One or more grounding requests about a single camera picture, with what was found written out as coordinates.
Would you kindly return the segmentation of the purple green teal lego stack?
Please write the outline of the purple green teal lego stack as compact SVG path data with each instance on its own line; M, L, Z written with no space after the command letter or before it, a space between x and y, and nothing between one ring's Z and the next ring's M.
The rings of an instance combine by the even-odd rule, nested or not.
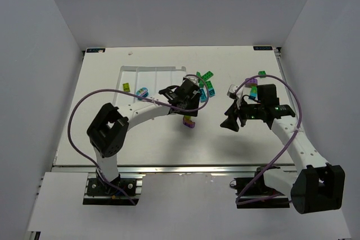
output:
M257 86L253 85L250 89L249 98L252 100L257 99Z

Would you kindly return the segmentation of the purple lime lego stack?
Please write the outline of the purple lime lego stack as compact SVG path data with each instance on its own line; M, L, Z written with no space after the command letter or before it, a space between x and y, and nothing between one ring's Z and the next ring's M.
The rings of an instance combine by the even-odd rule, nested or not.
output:
M196 123L192 121L191 116L186 116L186 115L183 116L182 123L183 125L191 129L194 128L196 125Z

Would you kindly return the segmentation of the teal oval flower lego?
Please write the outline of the teal oval flower lego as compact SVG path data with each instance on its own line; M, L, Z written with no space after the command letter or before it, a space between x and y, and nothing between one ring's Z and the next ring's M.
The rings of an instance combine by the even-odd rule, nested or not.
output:
M149 96L149 90L146 87L140 88L136 92L136 95L137 95L137 99L141 101Z

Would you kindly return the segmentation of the lime green lego brick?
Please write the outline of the lime green lego brick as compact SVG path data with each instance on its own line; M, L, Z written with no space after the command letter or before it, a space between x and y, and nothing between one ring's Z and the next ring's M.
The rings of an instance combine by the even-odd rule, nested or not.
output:
M131 88L130 88L130 84L129 83L123 83L123 91L130 93L131 92Z

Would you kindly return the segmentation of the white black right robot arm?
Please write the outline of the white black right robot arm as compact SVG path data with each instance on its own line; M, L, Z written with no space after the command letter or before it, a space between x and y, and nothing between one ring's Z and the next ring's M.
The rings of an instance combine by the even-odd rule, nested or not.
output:
M282 153L287 152L297 174L284 172L274 161L259 167L254 178L237 194L236 204L244 205L241 198L252 186L262 192L273 191L290 199L300 214L338 210L342 206L345 171L339 165L331 165L312 145L300 130L300 117L289 105L280 104L274 84L257 87L258 101L247 103L242 88L231 85L227 95L233 104L225 112L227 119L220 127L235 132L248 120L261 120L283 144Z

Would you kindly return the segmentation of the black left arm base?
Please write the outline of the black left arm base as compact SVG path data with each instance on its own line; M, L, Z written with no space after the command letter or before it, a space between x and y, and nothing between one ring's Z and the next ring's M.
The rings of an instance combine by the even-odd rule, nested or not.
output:
M109 186L96 176L89 176L85 185L83 205L136 206L140 200L142 179L119 178Z

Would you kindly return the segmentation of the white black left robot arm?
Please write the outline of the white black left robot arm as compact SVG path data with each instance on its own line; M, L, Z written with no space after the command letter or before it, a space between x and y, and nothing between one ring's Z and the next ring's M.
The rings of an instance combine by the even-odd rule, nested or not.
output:
M130 129L160 116L196 116L200 102L199 90L199 86L192 80L184 79L178 87L166 87L151 98L142 98L141 101L126 106L104 104L87 129L96 153L98 177L112 184L120 179L117 153Z

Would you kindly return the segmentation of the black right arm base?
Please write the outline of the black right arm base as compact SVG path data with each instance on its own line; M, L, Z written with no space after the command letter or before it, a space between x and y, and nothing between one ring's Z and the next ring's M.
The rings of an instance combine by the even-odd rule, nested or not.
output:
M258 167L254 173L254 176L258 175L265 166ZM249 184L254 177L238 177L230 181L229 187L236 191L236 196ZM246 203L246 201L257 200L255 202ZM247 189L244 195L239 199L239 203L236 204L237 209L284 209L290 208L292 203L290 199L279 193L273 188L269 188L264 184L264 176L261 176L249 189Z

